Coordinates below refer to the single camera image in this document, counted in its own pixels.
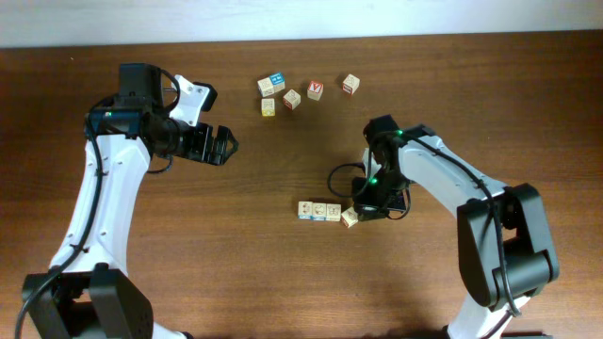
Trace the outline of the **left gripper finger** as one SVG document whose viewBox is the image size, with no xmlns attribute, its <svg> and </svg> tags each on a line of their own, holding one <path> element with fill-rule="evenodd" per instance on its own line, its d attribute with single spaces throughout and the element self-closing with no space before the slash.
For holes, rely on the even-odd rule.
<svg viewBox="0 0 603 339">
<path fill-rule="evenodd" d="M 234 137 L 230 128 L 220 125 L 217 135 L 214 139 L 215 152 L 236 152 L 239 143 Z"/>
<path fill-rule="evenodd" d="M 210 154 L 209 164 L 213 166 L 222 166 L 235 152 L 235 149 L 214 151 Z"/>
</svg>

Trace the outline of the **wooden block green side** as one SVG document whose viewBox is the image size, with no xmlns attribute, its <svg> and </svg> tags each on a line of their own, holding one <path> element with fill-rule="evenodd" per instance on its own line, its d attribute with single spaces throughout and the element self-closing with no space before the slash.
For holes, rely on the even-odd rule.
<svg viewBox="0 0 603 339">
<path fill-rule="evenodd" d="M 307 201 L 298 202 L 298 218 L 311 219 L 313 216 L 313 203 Z"/>
</svg>

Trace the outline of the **wooden block baseball picture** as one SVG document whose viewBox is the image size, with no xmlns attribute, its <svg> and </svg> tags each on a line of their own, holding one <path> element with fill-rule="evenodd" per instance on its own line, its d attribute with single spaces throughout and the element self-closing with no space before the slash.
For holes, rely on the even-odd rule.
<svg viewBox="0 0 603 339">
<path fill-rule="evenodd" d="M 314 202 L 312 204 L 312 220 L 324 221 L 327 217 L 327 204 Z"/>
</svg>

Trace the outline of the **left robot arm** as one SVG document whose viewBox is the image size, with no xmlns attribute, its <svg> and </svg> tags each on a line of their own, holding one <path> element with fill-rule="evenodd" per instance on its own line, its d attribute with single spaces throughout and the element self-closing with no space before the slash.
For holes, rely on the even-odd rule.
<svg viewBox="0 0 603 339">
<path fill-rule="evenodd" d="M 123 63 L 119 89 L 84 118 L 86 166 L 72 219 L 45 273 L 29 274 L 14 327 L 31 318 L 42 338 L 187 338 L 155 321 L 127 273 L 139 187 L 158 157 L 221 166 L 238 143 L 202 123 L 218 97 L 209 84 L 146 63 Z"/>
</svg>

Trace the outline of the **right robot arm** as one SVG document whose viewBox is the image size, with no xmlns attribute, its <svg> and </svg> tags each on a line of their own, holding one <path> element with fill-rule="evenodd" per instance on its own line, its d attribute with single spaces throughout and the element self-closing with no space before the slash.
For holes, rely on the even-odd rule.
<svg viewBox="0 0 603 339">
<path fill-rule="evenodd" d="M 361 177 L 352 181 L 361 221 L 404 218 L 410 186 L 427 190 L 455 217 L 467 296 L 448 338 L 500 338 L 520 309 L 557 280 L 560 264 L 543 200 L 529 184 L 508 186 L 452 152 L 429 127 L 371 120 Z"/>
</svg>

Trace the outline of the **wooden block red side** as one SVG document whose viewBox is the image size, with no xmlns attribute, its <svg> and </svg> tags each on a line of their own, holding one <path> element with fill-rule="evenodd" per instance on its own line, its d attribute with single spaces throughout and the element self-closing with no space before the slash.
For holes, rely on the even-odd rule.
<svg viewBox="0 0 603 339">
<path fill-rule="evenodd" d="M 341 213 L 340 221 L 347 228 L 351 228 L 359 221 L 358 214 L 354 210 L 353 206 L 349 207 L 348 209 L 346 209 L 345 211 L 343 211 Z"/>
</svg>

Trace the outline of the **wooden block butterfly picture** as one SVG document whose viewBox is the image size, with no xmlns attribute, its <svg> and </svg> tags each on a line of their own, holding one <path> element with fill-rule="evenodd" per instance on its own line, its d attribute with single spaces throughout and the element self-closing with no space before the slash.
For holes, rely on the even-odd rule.
<svg viewBox="0 0 603 339">
<path fill-rule="evenodd" d="M 339 222 L 341 219 L 341 205 L 337 203 L 327 203 L 326 204 L 326 220 Z"/>
</svg>

